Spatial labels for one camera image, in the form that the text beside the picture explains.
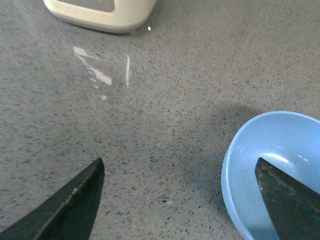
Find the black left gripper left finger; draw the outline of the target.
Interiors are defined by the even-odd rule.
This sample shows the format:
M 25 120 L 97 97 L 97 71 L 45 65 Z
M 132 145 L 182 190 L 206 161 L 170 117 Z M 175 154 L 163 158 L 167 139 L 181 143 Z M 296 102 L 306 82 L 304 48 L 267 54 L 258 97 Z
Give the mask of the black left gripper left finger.
M 105 179 L 102 158 L 0 233 L 2 240 L 88 240 Z

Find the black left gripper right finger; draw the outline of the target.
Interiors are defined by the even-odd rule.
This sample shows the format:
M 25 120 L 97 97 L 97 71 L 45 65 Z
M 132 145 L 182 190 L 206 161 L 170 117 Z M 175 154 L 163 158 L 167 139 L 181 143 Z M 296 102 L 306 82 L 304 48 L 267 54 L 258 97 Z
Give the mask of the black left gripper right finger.
M 259 158 L 255 176 L 268 215 L 281 240 L 320 238 L 320 194 Z

